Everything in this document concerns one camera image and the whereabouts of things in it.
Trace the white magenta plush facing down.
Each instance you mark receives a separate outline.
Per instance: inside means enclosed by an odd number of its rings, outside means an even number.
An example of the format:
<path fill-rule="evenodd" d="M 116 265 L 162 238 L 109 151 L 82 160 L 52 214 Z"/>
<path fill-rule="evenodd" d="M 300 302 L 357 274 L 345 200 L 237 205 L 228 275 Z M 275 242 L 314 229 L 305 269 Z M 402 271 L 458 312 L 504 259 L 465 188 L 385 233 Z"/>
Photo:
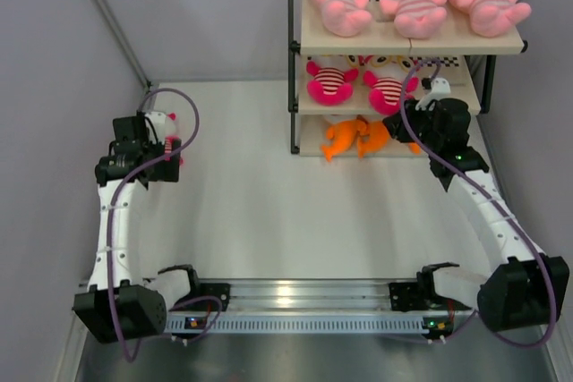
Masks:
<path fill-rule="evenodd" d="M 159 137 L 161 138 L 165 154 L 171 154 L 175 149 L 181 147 L 182 139 L 177 129 L 175 113 L 165 114 Z"/>

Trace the white plush with yellow glasses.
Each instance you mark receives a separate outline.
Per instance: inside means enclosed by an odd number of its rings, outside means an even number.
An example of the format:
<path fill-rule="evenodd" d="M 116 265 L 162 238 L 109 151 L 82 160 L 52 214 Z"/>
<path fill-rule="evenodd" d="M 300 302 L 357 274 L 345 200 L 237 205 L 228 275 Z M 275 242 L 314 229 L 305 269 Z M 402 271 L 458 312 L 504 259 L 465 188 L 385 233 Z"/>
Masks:
<path fill-rule="evenodd" d="M 370 89 L 368 99 L 377 113 L 389 116 L 399 111 L 403 83 L 406 84 L 405 97 L 414 97 L 419 78 L 415 74 L 410 79 L 406 76 L 415 65 L 413 58 L 402 55 L 369 55 L 365 58 L 363 82 Z"/>

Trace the light pink plush striped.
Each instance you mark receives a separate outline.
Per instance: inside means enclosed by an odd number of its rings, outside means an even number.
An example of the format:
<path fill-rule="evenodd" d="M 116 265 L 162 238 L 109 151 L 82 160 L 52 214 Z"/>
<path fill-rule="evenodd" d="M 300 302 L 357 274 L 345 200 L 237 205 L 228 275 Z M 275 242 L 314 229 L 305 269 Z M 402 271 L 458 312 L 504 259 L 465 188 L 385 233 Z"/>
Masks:
<path fill-rule="evenodd" d="M 381 12 L 393 19 L 397 32 L 405 38 L 426 39 L 433 36 L 448 12 L 448 0 L 380 0 Z"/>

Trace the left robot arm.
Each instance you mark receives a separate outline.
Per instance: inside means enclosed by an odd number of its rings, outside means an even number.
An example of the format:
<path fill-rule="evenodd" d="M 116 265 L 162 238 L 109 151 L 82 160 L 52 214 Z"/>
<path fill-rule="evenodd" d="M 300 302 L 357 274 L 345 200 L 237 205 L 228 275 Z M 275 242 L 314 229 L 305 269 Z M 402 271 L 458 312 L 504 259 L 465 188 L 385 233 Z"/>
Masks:
<path fill-rule="evenodd" d="M 141 272 L 139 240 L 151 183 L 175 183 L 180 156 L 173 113 L 139 112 L 113 121 L 115 138 L 95 166 L 99 197 L 98 249 L 87 290 L 74 297 L 73 311 L 102 344 L 161 334 L 177 304 L 196 308 L 200 281 L 190 265 Z"/>

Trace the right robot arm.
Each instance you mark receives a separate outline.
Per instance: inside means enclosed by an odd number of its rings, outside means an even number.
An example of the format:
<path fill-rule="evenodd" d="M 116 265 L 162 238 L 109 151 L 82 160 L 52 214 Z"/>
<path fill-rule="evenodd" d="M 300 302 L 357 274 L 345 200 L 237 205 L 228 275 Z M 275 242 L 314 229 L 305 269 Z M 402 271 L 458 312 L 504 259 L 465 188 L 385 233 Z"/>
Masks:
<path fill-rule="evenodd" d="M 490 168 L 472 148 L 467 104 L 433 100 L 425 108 L 408 99 L 384 119 L 392 138 L 415 143 L 429 156 L 430 170 L 471 225 L 488 260 L 486 274 L 458 263 L 419 272 L 419 300 L 437 308 L 448 299 L 477 310 L 492 331 L 545 325 L 559 320 L 569 281 L 562 257 L 549 257 L 525 233 L 497 190 Z"/>

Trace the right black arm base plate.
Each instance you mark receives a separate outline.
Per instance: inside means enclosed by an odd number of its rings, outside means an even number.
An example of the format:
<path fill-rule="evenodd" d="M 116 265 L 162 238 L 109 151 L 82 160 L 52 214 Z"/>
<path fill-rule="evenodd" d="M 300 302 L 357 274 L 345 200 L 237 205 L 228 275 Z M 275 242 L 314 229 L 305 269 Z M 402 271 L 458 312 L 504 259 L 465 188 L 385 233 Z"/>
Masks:
<path fill-rule="evenodd" d="M 408 312 L 430 308 L 422 287 L 416 282 L 389 283 L 389 298 L 393 311 Z"/>

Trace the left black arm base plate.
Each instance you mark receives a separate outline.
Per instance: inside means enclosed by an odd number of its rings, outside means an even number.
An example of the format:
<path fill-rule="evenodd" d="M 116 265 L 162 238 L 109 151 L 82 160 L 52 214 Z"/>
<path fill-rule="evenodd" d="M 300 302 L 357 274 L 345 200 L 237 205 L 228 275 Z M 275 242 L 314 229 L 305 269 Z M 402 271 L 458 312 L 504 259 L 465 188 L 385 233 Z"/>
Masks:
<path fill-rule="evenodd" d="M 222 311 L 226 311 L 230 302 L 230 293 L 231 284 L 229 283 L 207 282 L 201 283 L 198 287 L 193 289 L 191 299 L 207 296 L 216 297 L 221 301 Z M 218 305 L 213 300 L 201 300 L 187 305 L 186 308 L 196 311 L 215 311 L 218 309 Z"/>

